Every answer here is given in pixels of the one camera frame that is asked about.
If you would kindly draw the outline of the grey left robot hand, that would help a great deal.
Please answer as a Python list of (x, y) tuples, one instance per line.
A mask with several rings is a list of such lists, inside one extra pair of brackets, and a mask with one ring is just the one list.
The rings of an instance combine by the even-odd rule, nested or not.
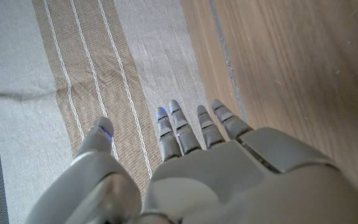
[(358, 190), (331, 159), (211, 107), (226, 135), (199, 106), (205, 149), (177, 101), (157, 108), (163, 162), (144, 194), (110, 153), (112, 122), (98, 118), (27, 223), (358, 223)]

